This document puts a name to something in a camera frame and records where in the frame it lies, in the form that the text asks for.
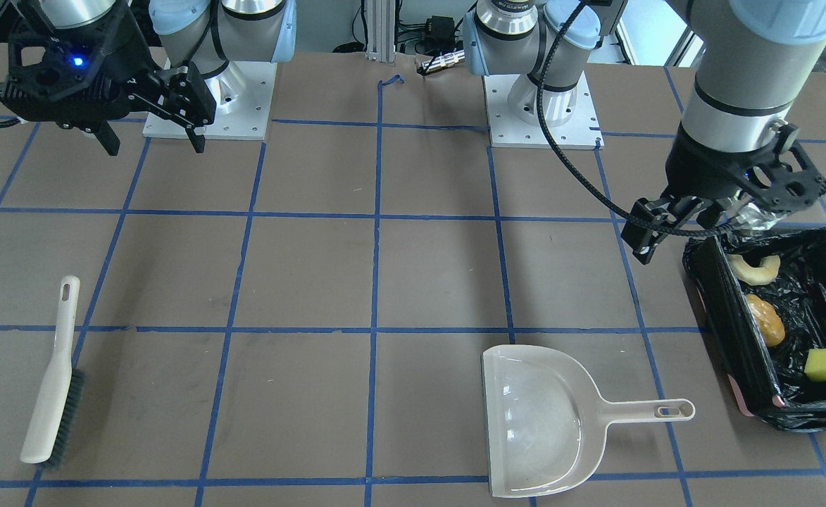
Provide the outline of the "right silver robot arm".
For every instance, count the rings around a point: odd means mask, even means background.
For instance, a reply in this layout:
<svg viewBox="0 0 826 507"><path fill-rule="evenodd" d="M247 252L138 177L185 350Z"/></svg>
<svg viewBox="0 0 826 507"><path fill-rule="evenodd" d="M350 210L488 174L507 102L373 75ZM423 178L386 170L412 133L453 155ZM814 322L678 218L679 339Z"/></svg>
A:
<svg viewBox="0 0 826 507"><path fill-rule="evenodd" d="M294 1L151 1L158 64L126 1L15 1L0 101L17 118L77 129L111 156L113 120L148 115L144 134L263 140L275 70L296 51Z"/></svg>

